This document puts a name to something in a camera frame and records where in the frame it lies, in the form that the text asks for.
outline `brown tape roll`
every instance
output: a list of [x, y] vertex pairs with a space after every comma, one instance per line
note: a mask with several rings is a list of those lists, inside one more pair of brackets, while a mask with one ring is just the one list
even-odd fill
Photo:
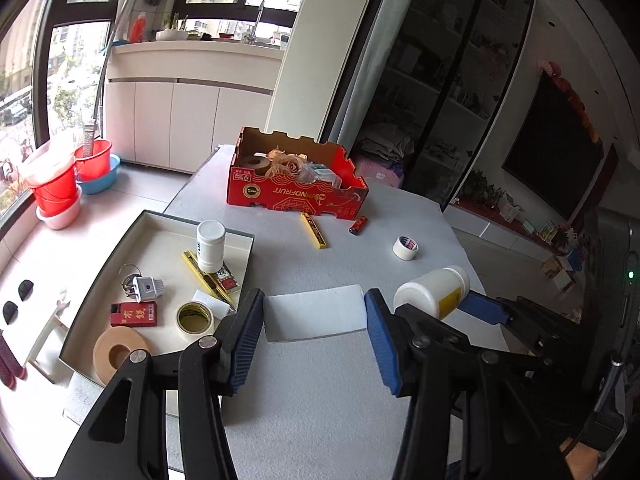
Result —
[[271, 161], [265, 156], [247, 155], [240, 159], [240, 167], [254, 170], [258, 175], [264, 175], [271, 167]]
[[112, 326], [105, 330], [94, 345], [94, 368], [100, 380], [108, 384], [134, 350], [149, 351], [149, 346], [130, 326]]

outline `bolt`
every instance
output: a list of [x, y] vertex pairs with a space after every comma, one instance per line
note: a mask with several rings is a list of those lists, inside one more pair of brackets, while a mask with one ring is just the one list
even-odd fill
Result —
[[499, 357], [497, 353], [485, 350], [482, 352], [482, 361], [488, 365], [495, 365], [499, 361]]
[[129, 356], [129, 360], [132, 363], [141, 363], [145, 359], [146, 359], [146, 352], [144, 350], [134, 350], [133, 352], [131, 352], [131, 355]]
[[217, 344], [218, 340], [212, 335], [201, 337], [198, 341], [198, 345], [200, 346], [200, 348], [213, 348]]
[[416, 347], [416, 348], [427, 348], [430, 344], [431, 344], [431, 339], [429, 339], [428, 336], [425, 336], [424, 334], [418, 334], [417, 336], [415, 336], [412, 340], [411, 343]]

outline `red cardboard box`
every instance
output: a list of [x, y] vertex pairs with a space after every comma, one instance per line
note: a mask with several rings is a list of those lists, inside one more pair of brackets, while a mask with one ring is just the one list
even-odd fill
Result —
[[[274, 148], [287, 153], [304, 153], [310, 162], [326, 165], [342, 179], [343, 189], [334, 189], [329, 182], [305, 184], [287, 175], [267, 178], [254, 170], [239, 167], [243, 157], [269, 153]], [[341, 219], [353, 220], [369, 192], [364, 179], [355, 176], [354, 170], [353, 163], [339, 144], [318, 144], [309, 137], [292, 139], [282, 132], [264, 134], [258, 128], [245, 127], [240, 132], [231, 160], [226, 203], [259, 205], [277, 211], [302, 211], [310, 215], [331, 213]]]

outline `television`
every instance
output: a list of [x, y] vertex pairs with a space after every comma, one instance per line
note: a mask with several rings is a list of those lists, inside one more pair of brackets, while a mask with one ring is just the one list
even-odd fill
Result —
[[543, 73], [502, 168], [569, 219], [604, 156], [574, 108]]

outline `tile floor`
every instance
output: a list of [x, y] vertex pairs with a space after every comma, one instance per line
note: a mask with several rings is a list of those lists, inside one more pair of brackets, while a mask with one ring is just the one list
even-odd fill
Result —
[[[81, 215], [68, 229], [53, 232], [39, 222], [19, 246], [14, 242], [4, 245], [10, 256], [0, 276], [0, 298], [21, 279], [29, 278], [37, 286], [38, 276], [46, 274], [68, 289], [71, 304], [61, 319], [71, 323], [102, 263], [133, 219], [143, 209], [164, 210], [187, 180], [184, 174], [123, 166], [112, 189], [82, 199]], [[581, 288], [559, 294], [542, 274], [538, 261], [463, 232], [456, 231], [456, 236], [489, 296], [526, 296], [557, 312], [579, 304]], [[18, 381], [15, 391], [0, 386], [0, 430], [37, 477], [55, 475], [78, 430], [62, 414], [71, 377], [57, 362], [63, 337], [53, 332], [38, 356], [56, 384], [28, 365], [28, 380]], [[517, 341], [507, 341], [510, 348], [518, 349]], [[173, 471], [170, 477], [184, 478]]]

